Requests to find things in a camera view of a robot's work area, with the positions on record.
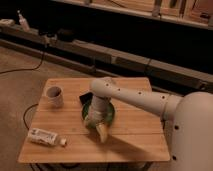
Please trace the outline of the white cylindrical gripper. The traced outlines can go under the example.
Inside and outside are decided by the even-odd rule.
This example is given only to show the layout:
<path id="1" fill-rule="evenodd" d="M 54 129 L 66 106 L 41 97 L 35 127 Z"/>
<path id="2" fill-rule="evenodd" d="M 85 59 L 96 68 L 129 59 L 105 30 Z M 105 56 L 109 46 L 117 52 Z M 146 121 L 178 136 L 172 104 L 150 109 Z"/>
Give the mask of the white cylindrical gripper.
<path id="1" fill-rule="evenodd" d="M 107 116 L 109 104 L 109 98 L 93 96 L 88 111 L 88 117 L 84 118 L 84 126 L 86 128 L 94 128 L 94 125 L 100 123 L 97 125 L 97 131 L 102 142 L 105 142 L 108 138 L 108 125 L 101 122 L 103 122 Z"/>

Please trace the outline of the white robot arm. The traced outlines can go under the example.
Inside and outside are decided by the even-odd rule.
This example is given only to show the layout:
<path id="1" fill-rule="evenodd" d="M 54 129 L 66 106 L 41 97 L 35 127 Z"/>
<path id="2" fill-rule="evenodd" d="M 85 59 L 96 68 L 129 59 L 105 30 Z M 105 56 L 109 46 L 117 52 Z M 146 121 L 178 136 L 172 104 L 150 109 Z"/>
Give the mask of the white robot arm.
<path id="1" fill-rule="evenodd" d="M 89 89 L 93 96 L 84 124 L 94 125 L 102 142 L 108 134 L 101 125 L 114 98 L 173 121 L 170 171 L 213 171 L 213 94 L 177 96 L 127 89 L 111 77 L 93 79 Z"/>

